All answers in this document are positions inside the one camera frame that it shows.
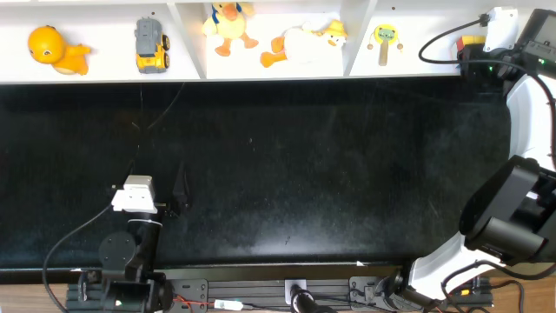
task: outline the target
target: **white plush duck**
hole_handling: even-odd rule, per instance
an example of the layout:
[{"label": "white plush duck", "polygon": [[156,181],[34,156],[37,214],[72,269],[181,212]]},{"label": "white plush duck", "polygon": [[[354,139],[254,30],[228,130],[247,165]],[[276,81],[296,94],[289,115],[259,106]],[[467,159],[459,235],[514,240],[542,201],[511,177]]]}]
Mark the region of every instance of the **white plush duck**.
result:
[{"label": "white plush duck", "polygon": [[284,60],[296,63],[309,63],[322,60],[330,55],[330,51],[341,49],[348,34],[344,25],[338,20],[323,32],[313,31],[308,23],[301,28],[295,27],[286,31],[283,37],[272,40],[272,51],[261,54],[261,64],[270,67],[272,64]]}]

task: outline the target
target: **white label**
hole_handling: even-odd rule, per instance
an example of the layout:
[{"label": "white label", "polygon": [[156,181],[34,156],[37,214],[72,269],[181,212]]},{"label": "white label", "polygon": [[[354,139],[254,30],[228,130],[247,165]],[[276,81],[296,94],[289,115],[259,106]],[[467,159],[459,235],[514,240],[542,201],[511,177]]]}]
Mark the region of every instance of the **white label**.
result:
[{"label": "white label", "polygon": [[215,309],[221,310],[242,310],[243,303],[239,301],[215,300]]}]

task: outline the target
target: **duck beak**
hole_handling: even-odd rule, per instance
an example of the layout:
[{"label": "duck beak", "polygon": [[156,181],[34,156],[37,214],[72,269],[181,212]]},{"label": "duck beak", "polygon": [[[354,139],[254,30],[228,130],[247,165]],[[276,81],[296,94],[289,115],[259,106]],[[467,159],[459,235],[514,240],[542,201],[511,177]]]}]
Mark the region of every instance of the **duck beak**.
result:
[{"label": "duck beak", "polygon": [[229,21],[235,21],[237,18],[237,9],[235,8],[235,3],[226,4],[222,10],[222,14]]}]

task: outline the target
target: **orange toy head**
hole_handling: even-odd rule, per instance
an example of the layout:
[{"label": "orange toy head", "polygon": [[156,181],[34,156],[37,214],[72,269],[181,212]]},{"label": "orange toy head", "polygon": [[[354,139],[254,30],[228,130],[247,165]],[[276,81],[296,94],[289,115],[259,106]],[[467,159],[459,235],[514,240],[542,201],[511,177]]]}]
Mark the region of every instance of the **orange toy head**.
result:
[{"label": "orange toy head", "polygon": [[29,52],[39,63],[52,64],[63,58],[66,42],[52,26],[39,27],[29,35]]},{"label": "orange toy head", "polygon": [[235,21],[237,14],[242,11],[238,3],[212,3],[213,11],[222,14],[229,21]]}]

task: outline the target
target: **yellow hat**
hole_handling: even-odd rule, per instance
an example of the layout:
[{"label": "yellow hat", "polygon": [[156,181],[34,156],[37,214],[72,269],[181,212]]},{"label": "yellow hat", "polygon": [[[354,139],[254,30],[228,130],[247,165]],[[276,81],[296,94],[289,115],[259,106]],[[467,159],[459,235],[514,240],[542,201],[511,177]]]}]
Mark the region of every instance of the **yellow hat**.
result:
[{"label": "yellow hat", "polygon": [[348,34],[344,30],[344,24],[338,20],[334,20],[330,23],[327,29],[323,31],[324,33],[330,34],[332,36],[347,37]]}]

